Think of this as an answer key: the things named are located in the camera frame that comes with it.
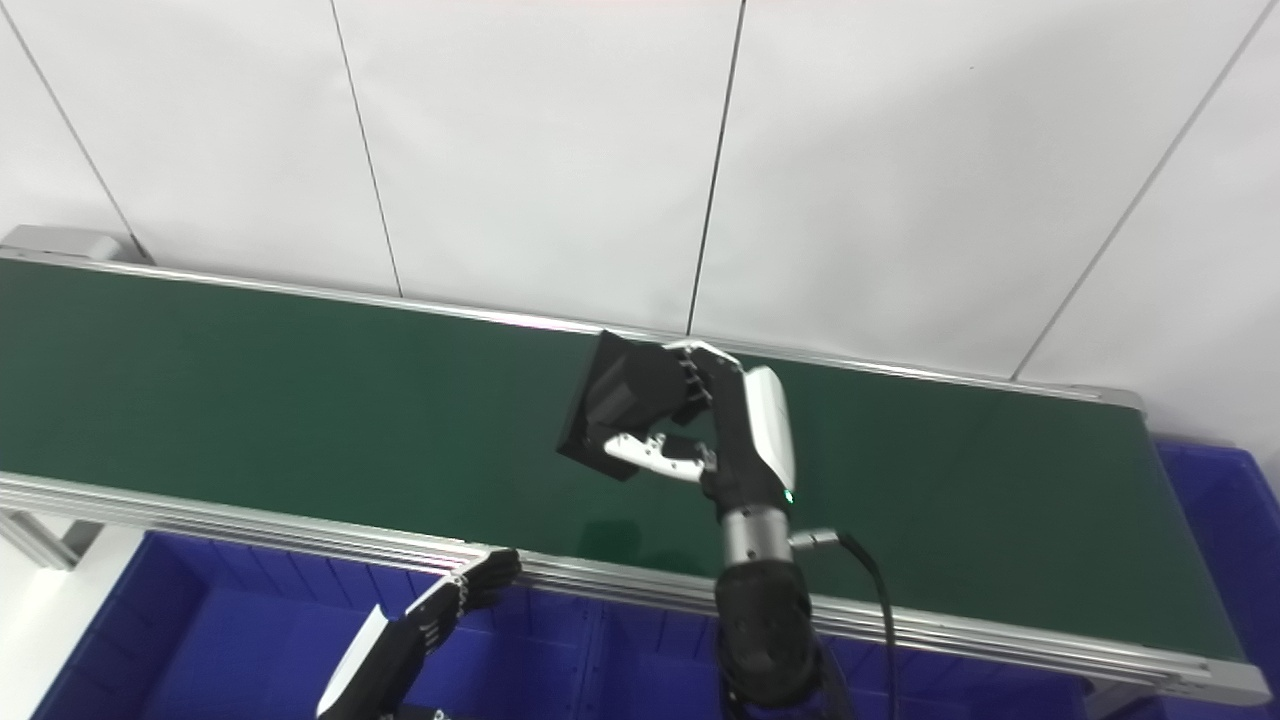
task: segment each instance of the white wall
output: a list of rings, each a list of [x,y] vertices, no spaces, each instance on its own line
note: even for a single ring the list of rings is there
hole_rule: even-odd
[[[88,160],[0,18],[0,233],[20,224],[123,233]]]
[[[1217,85],[1275,0],[750,0],[705,238],[733,0],[0,1],[123,210],[0,27],[0,224],[663,329],[696,287],[694,332],[1135,389],[1280,478],[1280,19]]]
[[[1280,480],[1280,18],[1260,28],[1023,377],[1135,389],[1157,429],[1236,442]]]

